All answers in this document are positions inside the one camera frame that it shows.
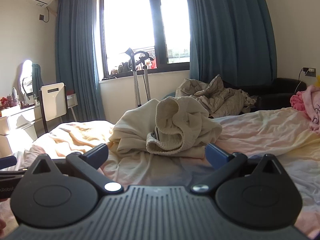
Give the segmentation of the cream white zip jacket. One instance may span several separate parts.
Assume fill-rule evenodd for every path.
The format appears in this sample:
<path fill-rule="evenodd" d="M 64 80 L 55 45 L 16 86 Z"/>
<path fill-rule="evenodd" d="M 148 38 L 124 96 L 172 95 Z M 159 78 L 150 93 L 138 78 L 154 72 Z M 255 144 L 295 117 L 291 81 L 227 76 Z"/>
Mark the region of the cream white zip jacket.
<path fill-rule="evenodd" d="M 192 97 L 152 99 L 127 111 L 115 124 L 110 142 L 118 153 L 143 151 L 168 157 L 204 158 L 222 126 Z"/>

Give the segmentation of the white dressing table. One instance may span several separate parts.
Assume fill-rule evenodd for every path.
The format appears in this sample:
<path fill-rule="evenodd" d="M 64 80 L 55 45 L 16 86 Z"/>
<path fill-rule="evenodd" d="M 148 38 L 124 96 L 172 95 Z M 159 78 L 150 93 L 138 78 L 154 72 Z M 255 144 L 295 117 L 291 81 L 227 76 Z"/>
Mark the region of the white dressing table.
<path fill-rule="evenodd" d="M 1 117 L 1 158 L 28 150 L 37 139 L 34 125 L 41 120 L 39 105 Z"/>

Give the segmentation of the beige quilted blanket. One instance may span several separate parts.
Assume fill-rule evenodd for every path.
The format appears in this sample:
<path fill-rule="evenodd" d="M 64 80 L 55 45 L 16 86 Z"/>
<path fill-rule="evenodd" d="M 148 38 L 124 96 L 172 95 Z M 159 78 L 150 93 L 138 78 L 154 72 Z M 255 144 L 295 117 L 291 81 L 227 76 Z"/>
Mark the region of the beige quilted blanket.
<path fill-rule="evenodd" d="M 257 99 L 242 89 L 226 88 L 222 77 L 217 75 L 204 83 L 195 79 L 185 79 L 176 89 L 176 97 L 190 96 L 197 100 L 212 118 L 248 113 Z"/>

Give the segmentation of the pastel bed sheet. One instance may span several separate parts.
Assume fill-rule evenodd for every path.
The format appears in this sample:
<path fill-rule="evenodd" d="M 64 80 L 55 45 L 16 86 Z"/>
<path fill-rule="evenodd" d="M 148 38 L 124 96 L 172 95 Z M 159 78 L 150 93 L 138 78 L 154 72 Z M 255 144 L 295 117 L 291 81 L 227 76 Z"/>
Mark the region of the pastel bed sheet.
<path fill-rule="evenodd" d="M 296 227 L 314 238 L 319 234 L 319 134 L 309 128 L 306 116 L 292 108 L 258 111 L 218 118 L 222 133 L 217 146 L 228 153 L 249 157 L 274 154 L 294 181 L 303 198 Z M 14 170 L 29 167 L 42 153 L 53 159 L 86 152 L 102 143 L 110 151 L 101 172 L 124 187 L 129 185 L 185 185 L 213 172 L 206 159 L 164 157 L 145 152 L 118 153 L 109 143 L 113 125 L 107 121 L 70 122 L 39 137 L 16 154 Z"/>

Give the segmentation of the white spray bottle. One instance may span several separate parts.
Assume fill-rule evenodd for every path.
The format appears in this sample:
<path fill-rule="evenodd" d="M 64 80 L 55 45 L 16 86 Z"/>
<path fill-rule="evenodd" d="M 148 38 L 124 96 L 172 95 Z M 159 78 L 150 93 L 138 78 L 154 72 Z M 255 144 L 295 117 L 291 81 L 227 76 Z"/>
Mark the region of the white spray bottle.
<path fill-rule="evenodd" d="M 18 105 L 18 95 L 17 95 L 17 90 L 15 87 L 12 88 L 11 97 L 12 97 L 12 105 L 17 106 Z"/>

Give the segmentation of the black sofa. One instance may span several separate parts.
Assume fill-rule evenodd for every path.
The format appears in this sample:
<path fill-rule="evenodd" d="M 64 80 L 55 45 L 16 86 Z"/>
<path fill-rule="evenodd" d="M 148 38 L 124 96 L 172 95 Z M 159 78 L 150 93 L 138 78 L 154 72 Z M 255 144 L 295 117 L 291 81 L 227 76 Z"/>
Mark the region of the black sofa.
<path fill-rule="evenodd" d="M 252 112 L 290 107 L 291 96 L 307 89 L 305 82 L 287 78 L 276 78 L 271 84 L 260 86 L 236 87 L 226 81 L 223 81 L 223 85 L 226 88 L 241 89 L 250 97 L 256 97 L 257 101 L 251 109 Z"/>

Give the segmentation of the oval vanity mirror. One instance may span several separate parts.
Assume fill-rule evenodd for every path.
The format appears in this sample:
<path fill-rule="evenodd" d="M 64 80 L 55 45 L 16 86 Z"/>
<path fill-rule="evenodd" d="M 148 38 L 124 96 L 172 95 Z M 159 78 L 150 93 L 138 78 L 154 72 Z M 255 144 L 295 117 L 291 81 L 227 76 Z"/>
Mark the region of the oval vanity mirror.
<path fill-rule="evenodd" d="M 33 95 L 33 63 L 31 60 L 25 60 L 21 66 L 19 77 L 20 91 L 25 100 L 30 100 Z"/>

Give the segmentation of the left teal curtain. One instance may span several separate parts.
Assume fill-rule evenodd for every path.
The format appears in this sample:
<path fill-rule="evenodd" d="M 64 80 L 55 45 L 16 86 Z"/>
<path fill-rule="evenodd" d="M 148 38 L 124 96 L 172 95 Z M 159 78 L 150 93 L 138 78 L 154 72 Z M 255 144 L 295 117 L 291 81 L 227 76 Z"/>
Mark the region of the left teal curtain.
<path fill-rule="evenodd" d="M 55 30 L 56 80 L 77 96 L 79 121 L 103 120 L 94 47 L 93 0 L 58 0 Z"/>

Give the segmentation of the teal curtain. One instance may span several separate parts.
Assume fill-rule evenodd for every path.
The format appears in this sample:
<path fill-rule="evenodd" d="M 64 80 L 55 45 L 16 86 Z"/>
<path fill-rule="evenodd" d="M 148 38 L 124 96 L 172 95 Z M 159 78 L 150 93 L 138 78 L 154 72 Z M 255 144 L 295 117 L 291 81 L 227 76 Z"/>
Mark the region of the teal curtain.
<path fill-rule="evenodd" d="M 220 75 L 240 87 L 276 78 L 276 44 L 266 0 L 187 2 L 192 79 L 209 83 Z"/>
<path fill-rule="evenodd" d="M 94 47 L 93 0 L 58 0 L 55 30 L 56 80 L 77 96 L 79 121 L 103 120 Z"/>

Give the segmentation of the pink fleece garment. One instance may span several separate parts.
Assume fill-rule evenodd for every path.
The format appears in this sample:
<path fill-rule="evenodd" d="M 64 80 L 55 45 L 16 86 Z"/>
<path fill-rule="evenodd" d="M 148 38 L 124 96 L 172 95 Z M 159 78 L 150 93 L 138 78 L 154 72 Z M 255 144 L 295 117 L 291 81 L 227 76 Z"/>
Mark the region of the pink fleece garment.
<path fill-rule="evenodd" d="M 305 91 L 297 92 L 291 96 L 290 103 L 294 109 L 307 115 L 310 129 L 319 134 L 319 87 L 310 85 Z"/>

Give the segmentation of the yellow plush item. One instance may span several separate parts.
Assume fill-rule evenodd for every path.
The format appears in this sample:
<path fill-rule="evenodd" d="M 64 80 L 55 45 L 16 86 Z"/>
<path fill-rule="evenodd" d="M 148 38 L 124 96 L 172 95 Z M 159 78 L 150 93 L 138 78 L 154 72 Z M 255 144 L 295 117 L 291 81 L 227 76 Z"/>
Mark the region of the yellow plush item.
<path fill-rule="evenodd" d="M 317 79 L 317 81 L 315 83 L 315 86 L 320 87 L 320 75 L 317 75 L 316 79 Z"/>

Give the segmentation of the right teal curtain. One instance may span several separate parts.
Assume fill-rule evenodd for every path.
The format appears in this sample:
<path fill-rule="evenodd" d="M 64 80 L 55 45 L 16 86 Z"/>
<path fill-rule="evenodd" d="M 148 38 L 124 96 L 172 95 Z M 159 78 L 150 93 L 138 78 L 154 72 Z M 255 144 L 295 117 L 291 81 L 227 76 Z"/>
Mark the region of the right teal curtain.
<path fill-rule="evenodd" d="M 220 75 L 240 87 L 276 78 L 276 44 L 266 0 L 187 2 L 192 79 L 209 83 Z"/>

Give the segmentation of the dark framed window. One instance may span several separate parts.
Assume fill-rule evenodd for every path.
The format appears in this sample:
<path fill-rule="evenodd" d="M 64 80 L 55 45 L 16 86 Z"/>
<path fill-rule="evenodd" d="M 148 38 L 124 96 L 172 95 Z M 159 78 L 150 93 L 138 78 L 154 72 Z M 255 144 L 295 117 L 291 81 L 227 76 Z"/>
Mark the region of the dark framed window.
<path fill-rule="evenodd" d="M 104 79 L 189 69 L 190 24 L 187 0 L 99 0 Z"/>

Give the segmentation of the white chair with dark frame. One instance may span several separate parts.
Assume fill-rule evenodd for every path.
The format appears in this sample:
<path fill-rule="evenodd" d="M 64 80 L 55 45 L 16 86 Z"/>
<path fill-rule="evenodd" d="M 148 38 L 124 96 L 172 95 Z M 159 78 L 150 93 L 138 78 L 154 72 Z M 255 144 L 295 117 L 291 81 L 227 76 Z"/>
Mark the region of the white chair with dark frame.
<path fill-rule="evenodd" d="M 48 133 L 47 122 L 67 114 L 67 95 L 63 82 L 42 86 L 40 107 L 44 132 Z"/>

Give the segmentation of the wall power outlet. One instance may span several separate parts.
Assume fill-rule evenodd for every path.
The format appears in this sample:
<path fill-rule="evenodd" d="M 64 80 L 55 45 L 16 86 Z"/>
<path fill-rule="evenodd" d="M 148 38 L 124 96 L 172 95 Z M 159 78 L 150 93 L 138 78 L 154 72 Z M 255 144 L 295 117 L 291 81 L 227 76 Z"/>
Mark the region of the wall power outlet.
<path fill-rule="evenodd" d="M 315 68 L 303 68 L 303 72 L 305 76 L 316 77 L 316 69 Z"/>

